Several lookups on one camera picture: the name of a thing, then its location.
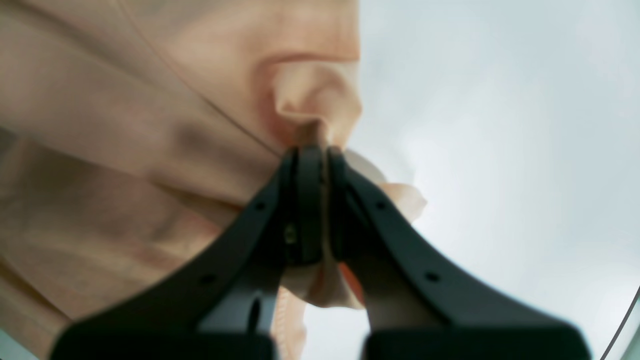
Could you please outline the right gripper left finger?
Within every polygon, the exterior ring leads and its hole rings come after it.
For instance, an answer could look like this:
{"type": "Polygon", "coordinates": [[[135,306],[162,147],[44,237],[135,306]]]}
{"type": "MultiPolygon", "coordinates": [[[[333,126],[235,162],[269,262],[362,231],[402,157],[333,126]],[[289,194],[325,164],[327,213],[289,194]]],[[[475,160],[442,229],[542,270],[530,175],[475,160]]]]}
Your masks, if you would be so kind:
{"type": "Polygon", "coordinates": [[[323,152],[293,148],[218,239],[151,289],[77,323],[53,360],[276,360],[285,269],[323,257],[323,152]]]}

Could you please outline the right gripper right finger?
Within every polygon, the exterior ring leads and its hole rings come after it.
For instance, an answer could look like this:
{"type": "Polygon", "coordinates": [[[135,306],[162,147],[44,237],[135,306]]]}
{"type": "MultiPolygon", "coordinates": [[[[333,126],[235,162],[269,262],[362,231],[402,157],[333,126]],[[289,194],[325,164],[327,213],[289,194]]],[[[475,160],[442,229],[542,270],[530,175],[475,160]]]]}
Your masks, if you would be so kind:
{"type": "Polygon", "coordinates": [[[589,360],[575,326],[464,271],[336,147],[327,151],[331,250],[359,281],[364,360],[589,360]]]}

